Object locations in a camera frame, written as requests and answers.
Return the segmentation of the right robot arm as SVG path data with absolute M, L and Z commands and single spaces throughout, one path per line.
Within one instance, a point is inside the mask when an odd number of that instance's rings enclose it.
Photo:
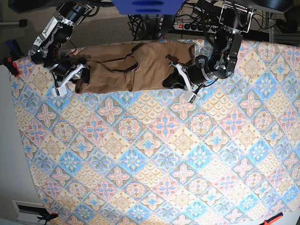
M 62 4 L 58 15 L 52 17 L 28 52 L 33 64 L 42 65 L 51 72 L 54 82 L 52 93 L 56 97 L 67 94 L 68 82 L 77 83 L 81 80 L 88 83 L 90 80 L 90 65 L 87 61 L 80 59 L 75 64 L 70 54 L 61 53 L 60 49 L 64 43 L 70 41 L 75 24 L 80 24 L 94 8 L 76 1 Z

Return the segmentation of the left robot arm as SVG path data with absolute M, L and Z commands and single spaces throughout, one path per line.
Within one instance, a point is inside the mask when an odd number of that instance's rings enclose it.
M 89 47 L 80 52 L 90 66 L 88 82 L 79 81 L 78 94 L 115 91 L 182 89 L 194 104 L 200 89 L 234 74 L 242 33 L 248 31 L 253 11 L 225 0 L 221 28 L 210 40 L 210 57 L 195 55 L 195 44 L 147 42 Z

